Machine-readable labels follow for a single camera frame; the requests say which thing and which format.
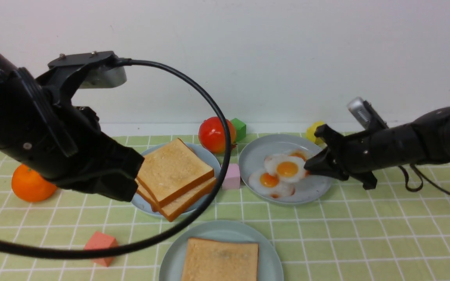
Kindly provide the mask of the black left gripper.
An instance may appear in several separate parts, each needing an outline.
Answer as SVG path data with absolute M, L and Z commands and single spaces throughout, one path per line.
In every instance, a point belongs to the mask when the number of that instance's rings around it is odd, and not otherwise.
M 0 152 L 63 190 L 132 201 L 143 157 L 103 133 L 91 108 L 63 100 L 50 77 L 0 54 Z

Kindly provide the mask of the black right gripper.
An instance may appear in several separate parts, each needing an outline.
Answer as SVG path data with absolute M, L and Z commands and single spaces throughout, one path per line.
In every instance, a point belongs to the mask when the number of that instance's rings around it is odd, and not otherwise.
M 373 171 L 421 164 L 429 158 L 424 142 L 409 123 L 346 136 L 324 124 L 317 128 L 315 136 L 320 137 L 326 147 L 308 159 L 304 169 L 310 175 L 338 180 L 354 178 L 363 184 L 365 190 L 377 186 Z

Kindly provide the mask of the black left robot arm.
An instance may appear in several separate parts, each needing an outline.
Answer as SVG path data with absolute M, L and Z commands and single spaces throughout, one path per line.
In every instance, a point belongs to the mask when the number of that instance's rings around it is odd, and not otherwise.
M 78 89 L 126 82 L 112 51 L 62 55 L 34 78 L 0 54 L 0 152 L 63 190 L 132 201 L 143 157 L 102 132 Z

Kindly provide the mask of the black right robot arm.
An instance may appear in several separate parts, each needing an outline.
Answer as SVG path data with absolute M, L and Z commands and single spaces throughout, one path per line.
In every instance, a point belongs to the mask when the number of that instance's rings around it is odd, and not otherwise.
M 408 164 L 426 179 L 418 165 L 450 163 L 450 106 L 393 128 L 361 97 L 352 100 L 348 110 L 364 130 L 344 136 L 326 124 L 318 126 L 314 135 L 326 147 L 306 161 L 305 170 L 310 174 L 338 180 L 354 178 L 365 190 L 373 190 L 377 186 L 376 170 L 402 169 Z

